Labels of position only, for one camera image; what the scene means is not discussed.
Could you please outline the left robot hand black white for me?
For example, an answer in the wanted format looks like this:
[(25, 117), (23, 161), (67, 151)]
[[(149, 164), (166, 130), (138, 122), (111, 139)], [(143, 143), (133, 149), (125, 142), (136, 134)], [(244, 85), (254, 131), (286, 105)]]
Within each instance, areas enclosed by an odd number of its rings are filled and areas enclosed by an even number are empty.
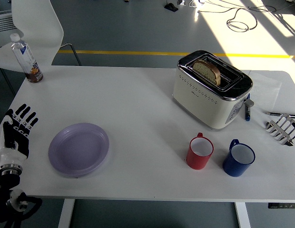
[(27, 104), (17, 110), (9, 109), (1, 123), (0, 166), (21, 166), (29, 156), (29, 134), (38, 122), (36, 112)]

